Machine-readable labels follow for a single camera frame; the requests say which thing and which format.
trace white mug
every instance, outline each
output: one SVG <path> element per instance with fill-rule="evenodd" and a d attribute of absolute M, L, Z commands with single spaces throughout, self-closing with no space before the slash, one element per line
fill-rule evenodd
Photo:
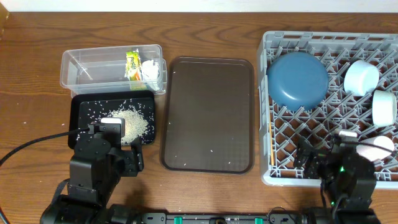
<path fill-rule="evenodd" d="M 344 78 L 344 91 L 354 96 L 364 96 L 372 92 L 379 82 L 379 69 L 365 61 L 354 62 Z"/>
<path fill-rule="evenodd" d="M 393 125 L 397 118 L 397 98 L 393 93 L 376 90 L 373 94 L 372 120 L 377 127 Z"/>
<path fill-rule="evenodd" d="M 391 139 L 385 136 L 377 136 L 374 138 L 369 138 L 365 139 L 361 142 L 381 146 L 385 149 L 390 150 L 391 152 L 387 152 L 385 150 L 372 147 L 372 146 L 364 146 L 364 145 L 359 145 L 356 146 L 356 152 L 367 158 L 369 161 L 374 162 L 379 159 L 384 159 L 385 157 L 389 156 L 393 151 L 394 151 L 394 143 L 392 142 Z"/>

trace white dish rack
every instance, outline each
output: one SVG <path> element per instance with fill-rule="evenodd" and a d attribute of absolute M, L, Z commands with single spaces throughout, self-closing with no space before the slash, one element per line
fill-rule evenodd
<path fill-rule="evenodd" d="M 329 74 L 329 88 L 319 107 L 310 111 L 287 110 L 268 95 L 266 70 L 278 57 L 289 52 L 306 52 L 318 58 Z M 347 94 L 344 74 L 351 63 L 365 60 L 380 71 L 378 90 L 398 95 L 398 35 L 335 32 L 266 32 L 257 50 L 257 83 L 260 99 L 260 167 L 267 185 L 319 187 L 320 180 L 304 179 L 303 169 L 293 161 L 297 142 L 305 137 L 317 148 L 330 148 L 330 133 L 337 129 L 356 131 L 360 140 L 384 135 L 398 147 L 397 121 L 393 126 L 377 128 L 371 116 L 371 97 Z M 271 151 L 275 164 L 271 164 Z M 398 189 L 398 161 L 375 163 L 377 189 Z"/>

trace green clip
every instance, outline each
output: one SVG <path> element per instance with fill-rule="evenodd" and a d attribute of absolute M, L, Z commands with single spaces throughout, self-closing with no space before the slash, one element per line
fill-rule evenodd
<path fill-rule="evenodd" d="M 264 220 L 262 218 L 255 218 L 254 219 L 254 224 L 263 224 Z"/>
<path fill-rule="evenodd" d="M 174 224 L 182 224 L 182 217 L 174 217 Z"/>

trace brown tray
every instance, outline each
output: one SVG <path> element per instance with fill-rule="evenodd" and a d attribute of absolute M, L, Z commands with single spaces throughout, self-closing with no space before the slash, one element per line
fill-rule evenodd
<path fill-rule="evenodd" d="M 254 74 L 246 60 L 180 57 L 167 87 L 161 163 L 243 174 L 254 161 Z"/>

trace wooden table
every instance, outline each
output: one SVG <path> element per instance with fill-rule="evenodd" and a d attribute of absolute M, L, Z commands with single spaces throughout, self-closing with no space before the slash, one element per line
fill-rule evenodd
<path fill-rule="evenodd" d="M 398 32 L 397 14 L 11 13 L 0 41 L 0 157 L 31 139 L 68 129 L 70 92 L 59 85 L 68 49 L 160 44 L 170 64 L 178 56 L 244 58 L 256 70 L 256 50 L 268 30 Z M 142 212 L 267 213 L 321 205 L 319 189 L 270 187 L 256 159 L 246 175 L 172 172 L 159 162 L 164 96 L 157 96 L 157 138 L 144 146 L 145 170 L 123 178 L 108 204 Z M 259 105 L 256 102 L 256 130 Z M 57 184 L 69 177 L 67 138 L 35 144 L 0 169 L 0 205 L 11 223 L 38 223 Z M 376 190 L 372 208 L 397 223 L 396 191 Z"/>

